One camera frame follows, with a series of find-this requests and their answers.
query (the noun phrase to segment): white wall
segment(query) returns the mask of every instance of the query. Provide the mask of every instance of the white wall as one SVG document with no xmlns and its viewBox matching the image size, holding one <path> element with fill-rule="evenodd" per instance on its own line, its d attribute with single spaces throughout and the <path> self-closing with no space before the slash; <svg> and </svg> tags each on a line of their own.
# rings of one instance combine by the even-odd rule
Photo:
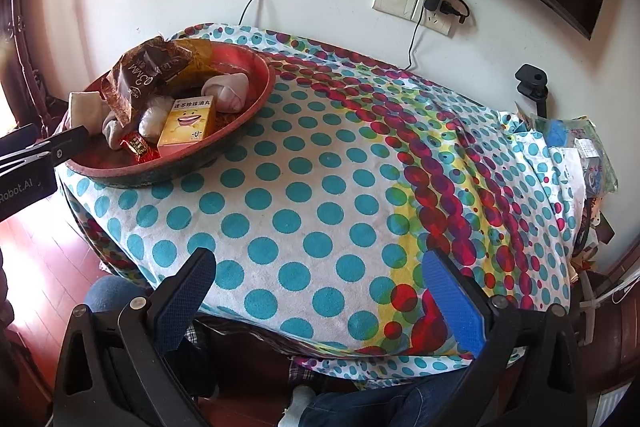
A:
<svg viewBox="0 0 640 427">
<path fill-rule="evenodd" d="M 143 39 L 200 22 L 237 23 L 247 0 L 25 0 L 33 60 L 62 98 L 108 70 Z M 640 0 L 604 0 L 591 41 L 538 0 L 466 0 L 473 18 L 446 38 L 425 30 L 417 71 L 472 99 L 512 109 L 514 72 L 546 71 L 551 115 L 583 114 L 620 180 L 605 211 L 616 237 L 599 254 L 606 269 L 640 232 Z M 264 0 L 245 23 L 330 42 L 405 67 L 413 26 L 373 11 L 372 0 Z"/>
</svg>

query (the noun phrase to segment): cardboard box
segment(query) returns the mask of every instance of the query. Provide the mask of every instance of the cardboard box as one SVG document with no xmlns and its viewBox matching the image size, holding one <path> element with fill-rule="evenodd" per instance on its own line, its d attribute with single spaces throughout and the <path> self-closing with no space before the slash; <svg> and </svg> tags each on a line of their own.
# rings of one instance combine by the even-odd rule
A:
<svg viewBox="0 0 640 427">
<path fill-rule="evenodd" d="M 174 102 L 158 140 L 161 156 L 172 155 L 209 136 L 216 123 L 212 96 L 180 98 Z"/>
</svg>

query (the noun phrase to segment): person's foot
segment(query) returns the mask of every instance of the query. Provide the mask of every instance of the person's foot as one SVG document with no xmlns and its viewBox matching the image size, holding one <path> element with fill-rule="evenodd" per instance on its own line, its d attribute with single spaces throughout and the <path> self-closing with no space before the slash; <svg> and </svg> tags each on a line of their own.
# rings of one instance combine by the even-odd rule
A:
<svg viewBox="0 0 640 427">
<path fill-rule="evenodd" d="M 299 385 L 293 390 L 291 405 L 284 410 L 284 416 L 278 423 L 278 427 L 298 427 L 302 413 L 306 406 L 313 402 L 316 393 L 306 385 Z"/>
</svg>

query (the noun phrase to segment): tablecloth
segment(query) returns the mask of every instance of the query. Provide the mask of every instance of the tablecloth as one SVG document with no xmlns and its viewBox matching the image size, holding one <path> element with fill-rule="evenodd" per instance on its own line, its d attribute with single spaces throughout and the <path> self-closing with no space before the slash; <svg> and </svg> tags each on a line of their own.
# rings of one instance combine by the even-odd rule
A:
<svg viewBox="0 0 640 427">
<path fill-rule="evenodd" d="M 313 346 L 327 360 L 299 362 L 353 379 L 470 360 L 425 288 L 427 249 L 449 254 L 488 295 L 568 307 L 570 174 L 562 151 L 514 114 L 322 42 L 215 24 L 178 36 L 250 46 L 276 70 L 246 136 L 150 187 L 58 168 L 152 286 L 210 248 L 218 270 L 202 311 Z"/>
</svg>

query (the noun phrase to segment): wall socket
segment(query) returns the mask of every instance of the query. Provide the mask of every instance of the wall socket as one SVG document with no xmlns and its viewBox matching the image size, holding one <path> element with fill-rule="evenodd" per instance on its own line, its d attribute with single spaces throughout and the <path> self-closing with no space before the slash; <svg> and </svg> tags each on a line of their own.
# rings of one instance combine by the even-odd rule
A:
<svg viewBox="0 0 640 427">
<path fill-rule="evenodd" d="M 417 23 L 422 13 L 423 3 L 424 0 L 374 0 L 373 9 Z M 450 17 L 443 13 L 425 10 L 420 24 L 448 36 L 451 29 Z"/>
</svg>

